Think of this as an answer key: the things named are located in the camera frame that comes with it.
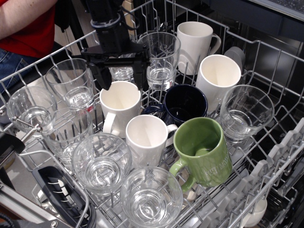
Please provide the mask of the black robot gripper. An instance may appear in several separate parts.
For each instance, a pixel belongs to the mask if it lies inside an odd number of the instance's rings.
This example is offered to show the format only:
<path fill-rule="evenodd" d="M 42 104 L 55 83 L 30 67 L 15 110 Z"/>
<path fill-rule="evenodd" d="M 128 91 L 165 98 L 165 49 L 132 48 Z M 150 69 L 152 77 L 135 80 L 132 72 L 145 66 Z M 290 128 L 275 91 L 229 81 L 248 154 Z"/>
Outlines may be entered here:
<path fill-rule="evenodd" d="M 133 65 L 133 77 L 138 89 L 148 86 L 147 68 L 150 66 L 150 57 L 147 47 L 131 41 L 130 27 L 125 20 L 125 13 L 130 13 L 123 7 L 122 0 L 83 0 L 85 9 L 91 15 L 91 26 L 95 30 L 99 44 L 85 48 L 81 51 L 87 61 L 104 63 L 110 57 L 132 54 L 122 63 L 115 66 Z M 90 65 L 91 72 L 96 80 L 98 90 L 109 90 L 112 83 L 112 75 L 107 67 Z"/>

